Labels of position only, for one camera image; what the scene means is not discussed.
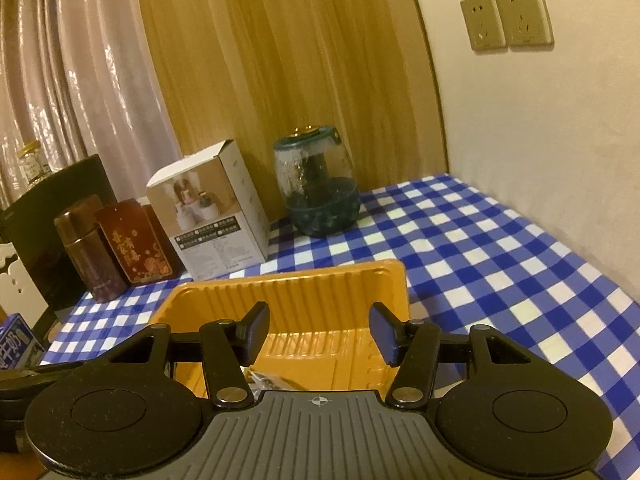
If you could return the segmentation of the orange plastic tray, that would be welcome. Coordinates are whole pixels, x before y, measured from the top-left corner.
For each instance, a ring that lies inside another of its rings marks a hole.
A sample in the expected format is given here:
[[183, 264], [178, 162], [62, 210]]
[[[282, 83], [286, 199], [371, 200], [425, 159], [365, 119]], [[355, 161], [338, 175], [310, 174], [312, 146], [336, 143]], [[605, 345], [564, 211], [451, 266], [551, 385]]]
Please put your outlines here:
[[269, 334], [251, 369], [299, 390], [386, 393], [396, 372], [369, 332], [369, 310], [382, 302], [408, 320], [405, 266], [398, 260], [228, 278], [178, 286], [151, 318], [175, 333], [238, 320], [265, 301]]

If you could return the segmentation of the white chair back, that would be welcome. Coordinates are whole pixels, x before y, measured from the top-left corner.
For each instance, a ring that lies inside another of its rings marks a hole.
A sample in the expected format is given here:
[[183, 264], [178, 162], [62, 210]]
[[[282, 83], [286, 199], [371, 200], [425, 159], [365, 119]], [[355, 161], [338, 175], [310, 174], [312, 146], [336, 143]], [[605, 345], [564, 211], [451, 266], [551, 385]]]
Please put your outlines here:
[[46, 313], [48, 304], [11, 243], [0, 246], [0, 304], [4, 314], [21, 315], [30, 328]]

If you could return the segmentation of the left double wall socket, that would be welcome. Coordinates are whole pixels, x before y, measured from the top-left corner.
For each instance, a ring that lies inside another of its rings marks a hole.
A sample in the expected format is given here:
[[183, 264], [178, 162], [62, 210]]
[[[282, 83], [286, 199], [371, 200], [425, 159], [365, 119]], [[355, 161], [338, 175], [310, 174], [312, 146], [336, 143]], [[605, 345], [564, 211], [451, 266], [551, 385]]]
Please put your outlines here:
[[462, 0], [460, 6], [473, 51], [506, 47], [496, 0]]

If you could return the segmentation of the dark red gift box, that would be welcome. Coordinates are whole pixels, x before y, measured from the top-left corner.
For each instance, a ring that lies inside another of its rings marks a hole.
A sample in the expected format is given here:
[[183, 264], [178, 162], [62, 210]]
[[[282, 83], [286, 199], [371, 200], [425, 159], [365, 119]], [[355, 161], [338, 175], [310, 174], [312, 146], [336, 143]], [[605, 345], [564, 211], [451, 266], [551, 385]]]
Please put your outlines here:
[[106, 205], [96, 221], [132, 286], [182, 274], [184, 266], [150, 204], [132, 198]]

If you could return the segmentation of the black appliance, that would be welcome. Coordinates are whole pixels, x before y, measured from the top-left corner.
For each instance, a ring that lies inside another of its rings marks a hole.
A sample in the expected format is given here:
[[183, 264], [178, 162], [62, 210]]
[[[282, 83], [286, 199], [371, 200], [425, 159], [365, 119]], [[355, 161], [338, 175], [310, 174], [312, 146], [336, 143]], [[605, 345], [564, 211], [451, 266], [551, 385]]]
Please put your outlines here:
[[54, 225], [66, 209], [90, 195], [112, 204], [115, 194], [99, 156], [92, 155], [38, 182], [1, 211], [1, 239], [13, 244], [49, 307], [73, 307], [85, 293]]

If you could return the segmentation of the glass jar with label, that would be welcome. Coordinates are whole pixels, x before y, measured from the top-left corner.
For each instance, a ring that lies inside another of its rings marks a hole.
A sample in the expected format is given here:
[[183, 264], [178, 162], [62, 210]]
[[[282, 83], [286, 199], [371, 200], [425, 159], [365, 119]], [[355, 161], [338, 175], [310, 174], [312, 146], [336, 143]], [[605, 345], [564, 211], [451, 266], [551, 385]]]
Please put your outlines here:
[[52, 174], [47, 157], [43, 154], [41, 143], [33, 140], [16, 152], [18, 164], [29, 188]]

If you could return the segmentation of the blue white checkered tablecloth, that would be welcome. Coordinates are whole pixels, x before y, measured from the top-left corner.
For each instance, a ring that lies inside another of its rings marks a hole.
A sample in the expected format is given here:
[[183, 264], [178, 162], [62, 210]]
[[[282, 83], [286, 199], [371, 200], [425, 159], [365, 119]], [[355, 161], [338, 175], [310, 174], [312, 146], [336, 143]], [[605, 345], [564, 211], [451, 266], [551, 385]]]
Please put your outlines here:
[[639, 306], [552, 235], [442, 174], [363, 195], [356, 226], [325, 240], [271, 231], [247, 275], [396, 259], [412, 315], [447, 333], [494, 326], [579, 379], [608, 404], [613, 435], [599, 474], [639, 474]]

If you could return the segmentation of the blue milk carton box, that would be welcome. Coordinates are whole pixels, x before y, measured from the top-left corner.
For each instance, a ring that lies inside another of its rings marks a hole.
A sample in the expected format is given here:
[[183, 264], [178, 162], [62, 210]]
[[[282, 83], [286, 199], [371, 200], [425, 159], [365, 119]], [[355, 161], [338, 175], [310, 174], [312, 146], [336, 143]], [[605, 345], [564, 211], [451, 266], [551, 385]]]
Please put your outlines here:
[[0, 368], [15, 370], [37, 366], [45, 353], [46, 349], [24, 318], [19, 313], [10, 314], [1, 325]]

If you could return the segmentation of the green glass jar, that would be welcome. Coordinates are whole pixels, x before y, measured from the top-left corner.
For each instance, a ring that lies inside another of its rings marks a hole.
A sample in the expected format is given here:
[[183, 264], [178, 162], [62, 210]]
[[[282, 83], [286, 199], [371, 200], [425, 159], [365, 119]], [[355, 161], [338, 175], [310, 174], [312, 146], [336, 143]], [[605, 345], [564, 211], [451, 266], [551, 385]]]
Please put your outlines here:
[[337, 128], [298, 128], [274, 142], [273, 155], [285, 209], [299, 232], [324, 237], [355, 223], [359, 188]]

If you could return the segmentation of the brown metal canister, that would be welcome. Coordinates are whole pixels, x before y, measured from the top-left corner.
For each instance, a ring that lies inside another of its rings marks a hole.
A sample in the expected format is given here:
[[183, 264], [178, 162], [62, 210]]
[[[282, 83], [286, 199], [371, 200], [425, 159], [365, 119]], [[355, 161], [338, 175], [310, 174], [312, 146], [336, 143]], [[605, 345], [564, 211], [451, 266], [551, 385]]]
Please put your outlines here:
[[96, 221], [102, 207], [99, 196], [92, 194], [54, 219], [67, 255], [96, 302], [114, 300], [128, 288]]

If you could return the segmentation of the pink curtain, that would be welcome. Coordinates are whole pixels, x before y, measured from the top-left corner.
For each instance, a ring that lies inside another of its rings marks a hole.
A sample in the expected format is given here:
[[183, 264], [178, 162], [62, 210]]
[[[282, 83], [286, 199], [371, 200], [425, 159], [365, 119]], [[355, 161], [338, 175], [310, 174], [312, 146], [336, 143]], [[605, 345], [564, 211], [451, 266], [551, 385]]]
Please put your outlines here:
[[3, 207], [32, 141], [54, 172], [99, 156], [119, 200], [180, 158], [139, 0], [1, 0]]

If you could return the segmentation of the clear grey snack packet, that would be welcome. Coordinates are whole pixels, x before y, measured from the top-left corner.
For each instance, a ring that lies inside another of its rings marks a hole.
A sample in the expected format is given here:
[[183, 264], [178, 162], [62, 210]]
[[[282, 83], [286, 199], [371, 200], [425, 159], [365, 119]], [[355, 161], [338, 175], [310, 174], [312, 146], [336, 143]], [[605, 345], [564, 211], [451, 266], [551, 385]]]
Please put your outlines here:
[[254, 393], [264, 390], [305, 391], [303, 386], [292, 379], [258, 372], [254, 367], [243, 367], [242, 372]]

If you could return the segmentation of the right double wall socket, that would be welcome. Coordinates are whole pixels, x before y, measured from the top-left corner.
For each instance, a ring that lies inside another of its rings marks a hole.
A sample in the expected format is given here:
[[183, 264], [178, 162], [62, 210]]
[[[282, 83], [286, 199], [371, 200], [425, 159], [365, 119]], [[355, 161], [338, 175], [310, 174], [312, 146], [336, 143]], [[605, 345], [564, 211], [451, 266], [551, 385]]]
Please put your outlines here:
[[508, 47], [550, 47], [554, 37], [546, 0], [496, 0]]

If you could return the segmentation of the double wall socket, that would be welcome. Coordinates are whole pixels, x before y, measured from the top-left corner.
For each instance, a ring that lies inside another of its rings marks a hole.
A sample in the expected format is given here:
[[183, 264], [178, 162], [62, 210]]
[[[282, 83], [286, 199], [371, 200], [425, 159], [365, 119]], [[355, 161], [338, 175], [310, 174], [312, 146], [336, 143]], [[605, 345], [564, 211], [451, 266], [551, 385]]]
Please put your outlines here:
[[546, 0], [496, 0], [508, 47], [550, 47], [554, 37]]
[[506, 47], [496, 0], [462, 0], [460, 6], [473, 51]]

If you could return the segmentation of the white humidifier carton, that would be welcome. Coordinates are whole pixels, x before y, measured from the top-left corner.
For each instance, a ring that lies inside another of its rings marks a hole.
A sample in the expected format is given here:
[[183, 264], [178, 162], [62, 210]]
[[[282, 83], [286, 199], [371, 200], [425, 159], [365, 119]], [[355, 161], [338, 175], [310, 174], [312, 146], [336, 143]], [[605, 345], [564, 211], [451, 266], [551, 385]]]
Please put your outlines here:
[[235, 141], [157, 170], [146, 197], [195, 281], [266, 261], [270, 223]]

